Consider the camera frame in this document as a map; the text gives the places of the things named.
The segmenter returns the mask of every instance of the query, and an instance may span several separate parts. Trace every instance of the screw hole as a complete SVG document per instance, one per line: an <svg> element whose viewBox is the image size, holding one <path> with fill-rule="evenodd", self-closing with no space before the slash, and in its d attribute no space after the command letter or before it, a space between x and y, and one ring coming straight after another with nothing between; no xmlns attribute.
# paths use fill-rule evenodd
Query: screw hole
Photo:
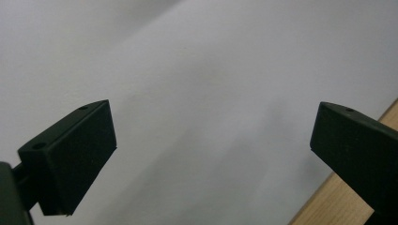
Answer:
<svg viewBox="0 0 398 225"><path fill-rule="evenodd" d="M40 149L40 148L44 147L46 144L47 143L45 143L45 142L39 142L39 143L33 145L33 149Z"/></svg>

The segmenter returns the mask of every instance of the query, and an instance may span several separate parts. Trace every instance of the wood plank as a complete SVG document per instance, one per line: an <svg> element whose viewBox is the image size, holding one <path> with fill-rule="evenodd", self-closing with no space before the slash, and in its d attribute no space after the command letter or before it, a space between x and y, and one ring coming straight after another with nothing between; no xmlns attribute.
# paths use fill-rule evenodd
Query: wood plank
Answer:
<svg viewBox="0 0 398 225"><path fill-rule="evenodd" d="M398 99L379 119L398 130ZM363 225L374 210L332 173L290 221L290 225Z"/></svg>

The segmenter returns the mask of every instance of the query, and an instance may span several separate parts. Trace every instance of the wooden floor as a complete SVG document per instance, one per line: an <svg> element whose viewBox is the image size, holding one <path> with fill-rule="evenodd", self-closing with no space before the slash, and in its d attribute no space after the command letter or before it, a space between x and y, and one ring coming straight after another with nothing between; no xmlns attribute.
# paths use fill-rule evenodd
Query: wooden floor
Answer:
<svg viewBox="0 0 398 225"><path fill-rule="evenodd" d="M398 99L379 121L398 130ZM363 225L373 212L374 210L333 172L289 224Z"/></svg>

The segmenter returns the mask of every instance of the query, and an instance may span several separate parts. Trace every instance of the white surface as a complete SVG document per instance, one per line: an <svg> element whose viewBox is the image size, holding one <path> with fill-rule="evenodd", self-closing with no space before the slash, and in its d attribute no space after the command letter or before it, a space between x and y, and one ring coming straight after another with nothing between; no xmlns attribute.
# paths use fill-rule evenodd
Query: white surface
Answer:
<svg viewBox="0 0 398 225"><path fill-rule="evenodd" d="M45 224L286 224L329 173L319 101L397 97L396 1L0 2L0 157L108 98L118 149Z"/></svg>

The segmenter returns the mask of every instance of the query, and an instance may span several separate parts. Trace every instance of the wood grain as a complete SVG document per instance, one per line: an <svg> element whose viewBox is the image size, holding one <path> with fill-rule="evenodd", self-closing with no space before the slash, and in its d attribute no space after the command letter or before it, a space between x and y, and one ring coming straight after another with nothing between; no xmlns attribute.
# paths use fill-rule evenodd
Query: wood grain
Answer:
<svg viewBox="0 0 398 225"><path fill-rule="evenodd" d="M398 130L398 99L379 119ZM332 173L290 221L290 225L363 225L374 210Z"/></svg>

